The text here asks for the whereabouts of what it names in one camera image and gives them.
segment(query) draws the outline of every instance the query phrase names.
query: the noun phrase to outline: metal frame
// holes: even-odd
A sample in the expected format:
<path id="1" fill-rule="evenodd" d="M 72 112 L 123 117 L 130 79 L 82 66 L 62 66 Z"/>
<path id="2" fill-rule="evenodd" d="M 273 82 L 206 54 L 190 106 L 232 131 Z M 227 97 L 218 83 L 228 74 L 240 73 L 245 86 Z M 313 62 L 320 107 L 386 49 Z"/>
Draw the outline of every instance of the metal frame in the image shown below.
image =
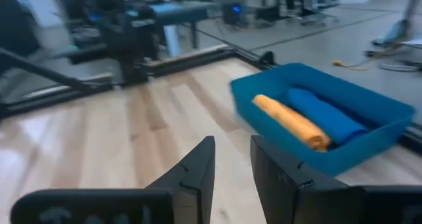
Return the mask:
<path id="1" fill-rule="evenodd" d="M 247 50 L 228 45 L 218 45 L 204 51 L 194 52 L 192 54 L 187 54 L 149 65 L 146 70 L 148 70 L 148 76 L 157 78 L 230 58 L 238 58 L 259 70 L 268 70 L 274 67 L 274 65 L 263 63 L 259 56 Z M 124 82 L 116 85 L 113 85 L 110 81 L 104 82 L 104 79 L 102 79 L 102 82 L 101 80 L 84 82 L 47 70 L 28 61 L 26 61 L 26 63 L 26 65 L 21 65 L 19 68 L 28 72 L 36 73 L 50 80 L 54 80 L 67 87 L 65 90 L 9 104 L 4 102 L 1 103 L 0 98 L 0 118 L 11 117 L 33 111 L 35 109 L 41 109 L 58 103 L 71 101 L 73 99 L 107 92 L 112 90 L 114 86 L 125 87 L 148 82 L 146 78 L 145 80 L 141 79 L 136 82 Z M 400 138 L 399 143 L 415 153 L 422 155 L 422 126 L 416 124 L 412 125 L 411 128 L 409 128 Z"/>

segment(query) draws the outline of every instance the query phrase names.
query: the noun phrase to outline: blue plastic tray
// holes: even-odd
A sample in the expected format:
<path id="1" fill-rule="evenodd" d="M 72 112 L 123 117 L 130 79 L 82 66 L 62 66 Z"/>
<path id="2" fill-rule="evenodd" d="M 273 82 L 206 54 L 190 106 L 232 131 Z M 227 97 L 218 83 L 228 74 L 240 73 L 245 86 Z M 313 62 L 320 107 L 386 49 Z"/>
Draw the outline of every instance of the blue plastic tray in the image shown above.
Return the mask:
<path id="1" fill-rule="evenodd" d="M 370 133 L 328 152 L 310 149 L 252 103 L 257 94 L 264 94 L 289 105 L 286 93 L 292 87 L 312 91 L 370 128 Z M 393 146 L 415 113 L 409 105 L 300 63 L 278 66 L 234 80 L 231 91 L 237 112 L 260 135 L 331 176 Z"/>

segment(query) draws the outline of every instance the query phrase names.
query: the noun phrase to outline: table leg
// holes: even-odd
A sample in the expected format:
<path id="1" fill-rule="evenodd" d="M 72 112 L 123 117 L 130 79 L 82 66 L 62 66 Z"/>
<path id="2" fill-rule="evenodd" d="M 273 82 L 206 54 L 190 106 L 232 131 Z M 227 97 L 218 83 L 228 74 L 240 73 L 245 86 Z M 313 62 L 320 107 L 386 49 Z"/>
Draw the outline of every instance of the table leg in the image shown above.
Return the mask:
<path id="1" fill-rule="evenodd" d="M 196 32 L 196 22 L 191 22 L 191 39 L 192 47 L 194 49 L 198 48 L 198 32 Z"/>

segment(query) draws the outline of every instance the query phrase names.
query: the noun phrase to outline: gray floor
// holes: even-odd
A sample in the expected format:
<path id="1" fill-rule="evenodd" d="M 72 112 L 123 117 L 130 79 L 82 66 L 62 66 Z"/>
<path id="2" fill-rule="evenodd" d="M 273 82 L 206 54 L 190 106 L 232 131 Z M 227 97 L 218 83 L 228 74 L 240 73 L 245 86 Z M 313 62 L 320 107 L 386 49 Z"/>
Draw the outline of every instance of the gray floor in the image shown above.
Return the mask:
<path id="1" fill-rule="evenodd" d="M 255 53 L 273 51 L 279 64 L 305 63 L 408 103 L 419 110 L 422 109 L 422 97 L 419 94 L 422 89 L 422 73 L 381 70 L 377 67 L 378 61 L 369 63 L 367 65 L 369 70 L 365 71 L 332 66 L 333 60 L 341 60 L 348 64 L 362 61 L 363 51 L 370 48 L 369 42 L 385 34 L 391 25 L 400 19 L 406 3 L 407 0 L 371 0 L 362 5 L 342 5 L 327 10 L 327 13 L 339 16 L 340 22 L 327 21 L 324 26 L 320 24 L 301 26 L 296 21 L 280 21 L 272 28 L 233 31 L 219 24 L 218 20 L 207 20 L 201 22 L 198 29 Z M 186 29 L 181 31 L 182 34 L 187 33 Z M 43 30 L 40 35 L 48 51 L 63 50 L 70 44 L 64 29 Z M 204 34 L 200 34 L 199 39 L 201 49 L 221 43 Z M 184 52 L 192 51 L 188 47 L 188 40 L 189 37 L 182 40 Z M 420 51 L 403 50 L 397 57 L 416 60 L 421 57 L 419 55 Z M 66 59 L 57 59 L 44 62 L 44 66 L 78 78 L 86 78 L 88 75 L 113 71 L 116 62 L 104 59 L 79 66 L 69 66 Z M 50 84 L 51 82 L 29 76 L 25 83 L 12 92 L 12 95 Z M 422 115 L 418 114 L 416 121 L 422 123 Z"/>

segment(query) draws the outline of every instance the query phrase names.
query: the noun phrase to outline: blue rolled towel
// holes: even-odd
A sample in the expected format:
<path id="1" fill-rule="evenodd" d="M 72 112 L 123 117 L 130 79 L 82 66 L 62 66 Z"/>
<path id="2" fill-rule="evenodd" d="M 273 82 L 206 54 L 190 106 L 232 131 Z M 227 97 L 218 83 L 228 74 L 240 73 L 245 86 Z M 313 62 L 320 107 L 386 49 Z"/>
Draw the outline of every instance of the blue rolled towel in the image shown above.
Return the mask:
<path id="1" fill-rule="evenodd" d="M 287 92 L 290 105 L 319 126 L 337 145 L 347 144 L 367 129 L 312 92 L 293 88 Z"/>

